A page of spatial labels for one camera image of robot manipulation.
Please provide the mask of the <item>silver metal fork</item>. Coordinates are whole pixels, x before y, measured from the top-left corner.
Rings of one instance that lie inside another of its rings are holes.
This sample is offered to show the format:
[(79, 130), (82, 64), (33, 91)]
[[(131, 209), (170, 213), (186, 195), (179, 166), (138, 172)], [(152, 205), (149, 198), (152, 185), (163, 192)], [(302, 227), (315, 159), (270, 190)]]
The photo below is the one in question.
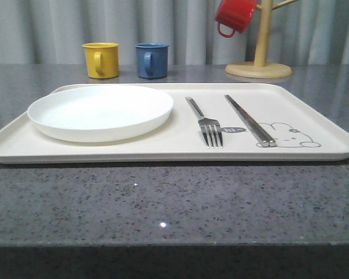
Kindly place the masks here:
[(198, 124), (207, 148), (223, 148), (223, 138), (220, 123), (215, 119), (205, 117), (200, 107), (192, 97), (187, 96), (186, 101), (198, 116)]

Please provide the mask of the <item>white round plate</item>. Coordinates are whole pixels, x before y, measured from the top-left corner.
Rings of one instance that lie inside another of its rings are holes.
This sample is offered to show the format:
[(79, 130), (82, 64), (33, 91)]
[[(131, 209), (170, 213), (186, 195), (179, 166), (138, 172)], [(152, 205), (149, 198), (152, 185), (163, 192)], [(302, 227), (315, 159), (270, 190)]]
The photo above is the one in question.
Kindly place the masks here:
[(174, 106), (167, 93), (139, 85), (97, 85), (45, 96), (27, 109), (35, 127), (71, 142), (137, 137), (163, 125)]

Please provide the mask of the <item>cream rabbit print tray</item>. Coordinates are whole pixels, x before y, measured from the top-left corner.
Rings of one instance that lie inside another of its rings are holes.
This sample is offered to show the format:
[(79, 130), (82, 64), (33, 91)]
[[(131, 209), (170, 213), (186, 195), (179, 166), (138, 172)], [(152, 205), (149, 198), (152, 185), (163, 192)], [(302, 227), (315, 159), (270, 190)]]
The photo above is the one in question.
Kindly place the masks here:
[[(157, 83), (174, 100), (160, 128), (118, 142), (82, 144), (40, 133), (26, 114), (0, 130), (0, 163), (147, 161), (324, 161), (349, 158), (349, 133), (271, 84)], [(222, 126), (223, 148), (207, 148), (186, 97)]]

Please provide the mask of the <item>blue enamel mug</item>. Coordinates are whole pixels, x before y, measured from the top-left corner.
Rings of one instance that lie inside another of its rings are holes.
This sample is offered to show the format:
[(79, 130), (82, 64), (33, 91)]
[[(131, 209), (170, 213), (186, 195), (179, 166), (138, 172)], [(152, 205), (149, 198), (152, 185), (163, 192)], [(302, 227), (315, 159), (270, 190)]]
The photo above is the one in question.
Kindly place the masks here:
[(169, 44), (142, 42), (136, 44), (137, 73), (141, 78), (156, 79), (168, 75)]

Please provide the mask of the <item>yellow enamel mug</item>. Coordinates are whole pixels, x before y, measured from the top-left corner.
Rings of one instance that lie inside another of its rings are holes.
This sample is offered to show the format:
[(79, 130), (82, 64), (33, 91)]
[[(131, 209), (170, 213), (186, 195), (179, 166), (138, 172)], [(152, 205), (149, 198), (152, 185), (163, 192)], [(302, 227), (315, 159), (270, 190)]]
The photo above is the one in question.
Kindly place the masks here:
[(83, 44), (82, 47), (90, 78), (107, 79), (119, 76), (118, 43), (90, 42)]

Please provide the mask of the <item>wooden mug tree stand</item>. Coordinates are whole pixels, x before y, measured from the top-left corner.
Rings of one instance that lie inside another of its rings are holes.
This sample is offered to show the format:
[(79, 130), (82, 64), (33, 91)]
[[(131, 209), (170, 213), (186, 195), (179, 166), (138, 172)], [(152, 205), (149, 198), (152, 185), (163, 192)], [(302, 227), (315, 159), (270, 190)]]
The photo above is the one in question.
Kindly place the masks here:
[(260, 5), (257, 5), (261, 11), (261, 16), (254, 61), (228, 64), (225, 67), (226, 73), (247, 78), (284, 78), (292, 75), (291, 67), (281, 63), (268, 62), (267, 55), (273, 11), (296, 1), (281, 1), (274, 4), (273, 1), (263, 0)]

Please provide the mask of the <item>red enamel mug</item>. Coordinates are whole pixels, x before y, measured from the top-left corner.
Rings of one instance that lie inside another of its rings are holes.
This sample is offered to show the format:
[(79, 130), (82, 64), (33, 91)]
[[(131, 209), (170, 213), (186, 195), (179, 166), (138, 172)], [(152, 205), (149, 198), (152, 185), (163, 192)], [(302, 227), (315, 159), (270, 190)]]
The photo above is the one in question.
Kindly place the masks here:
[[(218, 33), (225, 38), (231, 38), (236, 31), (242, 33), (250, 23), (256, 8), (257, 1), (253, 0), (222, 0), (215, 15)], [(231, 28), (232, 32), (223, 33), (221, 25)]]

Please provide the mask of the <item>grey pleated curtain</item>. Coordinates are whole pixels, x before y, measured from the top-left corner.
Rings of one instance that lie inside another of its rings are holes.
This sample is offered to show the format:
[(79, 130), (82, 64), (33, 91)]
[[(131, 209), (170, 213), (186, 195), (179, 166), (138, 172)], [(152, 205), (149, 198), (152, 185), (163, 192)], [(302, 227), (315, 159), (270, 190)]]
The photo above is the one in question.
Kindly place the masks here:
[[(0, 64), (82, 64), (82, 44), (117, 42), (123, 65), (138, 42), (169, 44), (169, 62), (223, 65), (254, 57), (259, 14), (219, 35), (218, 1), (0, 1)], [(349, 1), (298, 1), (273, 12), (268, 60), (349, 65)]]

